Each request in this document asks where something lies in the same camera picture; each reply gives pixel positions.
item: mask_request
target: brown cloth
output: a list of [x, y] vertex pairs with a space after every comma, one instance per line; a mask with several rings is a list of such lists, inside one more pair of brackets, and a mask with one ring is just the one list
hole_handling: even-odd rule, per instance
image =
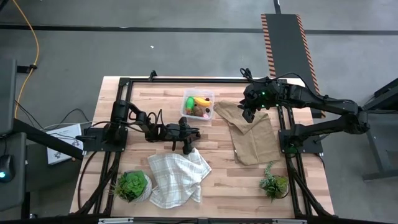
[[252, 123], [242, 117], [242, 110], [232, 102], [221, 101], [214, 110], [228, 121], [238, 159], [244, 165], [280, 159], [279, 147], [268, 114], [258, 111]]

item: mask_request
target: computer mouse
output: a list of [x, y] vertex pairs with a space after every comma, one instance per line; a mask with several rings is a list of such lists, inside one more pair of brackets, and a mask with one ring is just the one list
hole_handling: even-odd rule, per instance
[[14, 158], [12, 155], [0, 156], [0, 183], [10, 182], [15, 175]]

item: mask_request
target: orange and black striped tape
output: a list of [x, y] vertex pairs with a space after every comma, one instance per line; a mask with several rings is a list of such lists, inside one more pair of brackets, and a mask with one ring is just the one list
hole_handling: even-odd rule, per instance
[[264, 32], [264, 41], [266, 42], [267, 60], [269, 67], [269, 76], [276, 77], [274, 56], [272, 56], [271, 40], [269, 38], [267, 18], [265, 14], [261, 14], [262, 31]]
[[[298, 26], [300, 27], [301, 37], [303, 39], [305, 53], [307, 54], [308, 64], [309, 64], [310, 70], [311, 70], [311, 76], [312, 76], [313, 85], [315, 87], [316, 93], [318, 95], [320, 95], [321, 93], [320, 93], [320, 90], [319, 90], [317, 77], [315, 76], [315, 70], [313, 68], [313, 63], [312, 63], [312, 59], [311, 59], [311, 55], [310, 55], [310, 50], [308, 49], [307, 38], [305, 37], [305, 34], [304, 34], [303, 24], [301, 22], [300, 16], [299, 15], [296, 15], [296, 16], [297, 16]], [[321, 111], [321, 116], [322, 116], [322, 118], [326, 117], [326, 114], [325, 114], [324, 111]]]

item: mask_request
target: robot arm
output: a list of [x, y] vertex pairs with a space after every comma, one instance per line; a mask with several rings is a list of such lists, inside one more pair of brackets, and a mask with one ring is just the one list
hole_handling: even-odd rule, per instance
[[369, 129], [367, 114], [352, 100], [337, 100], [314, 94], [308, 88], [288, 84], [285, 80], [268, 77], [256, 80], [244, 91], [244, 99], [239, 108], [242, 116], [251, 123], [256, 110], [269, 109], [278, 105], [292, 108], [315, 108], [341, 115], [340, 118], [324, 123], [304, 126], [295, 124], [286, 136], [287, 144], [302, 146], [310, 136], [344, 131], [350, 134], [362, 134]]
[[[136, 118], [134, 122], [127, 123], [127, 115], [134, 113]], [[111, 115], [111, 123], [106, 125], [106, 133], [109, 138], [114, 138], [115, 134], [117, 137], [117, 130], [119, 123], [125, 123], [126, 125], [137, 125], [140, 127], [143, 133], [145, 133], [145, 139], [149, 142], [159, 141], [170, 141], [173, 142], [172, 150], [175, 150], [175, 143], [177, 141], [184, 142], [183, 153], [189, 154], [192, 151], [190, 143], [200, 138], [198, 128], [191, 128], [187, 124], [187, 119], [182, 117], [178, 124], [163, 124], [162, 111], [159, 111], [158, 116], [155, 118], [155, 123], [152, 123], [147, 113], [141, 111], [136, 105], [126, 101], [115, 101], [113, 104], [113, 110]], [[157, 124], [158, 119], [162, 121], [161, 124]]]

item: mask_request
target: clear plastic bin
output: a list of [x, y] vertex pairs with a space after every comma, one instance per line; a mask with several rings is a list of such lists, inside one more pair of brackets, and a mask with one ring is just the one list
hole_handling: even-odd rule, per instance
[[[194, 116], [194, 115], [188, 115], [187, 112], [185, 111], [185, 103], [187, 101], [188, 97], [200, 97], [203, 99], [209, 98], [211, 105], [208, 107], [210, 109], [210, 112], [206, 112], [206, 108], [200, 107], [203, 110], [203, 114], [207, 114], [208, 118], [204, 117], [199, 117], [199, 116]], [[181, 104], [181, 115], [187, 118], [193, 118], [193, 119], [200, 119], [204, 121], [209, 121], [213, 117], [213, 107], [214, 107], [214, 93], [209, 90], [198, 90], [198, 89], [187, 89], [184, 91], [184, 96], [182, 98], [182, 104]]]

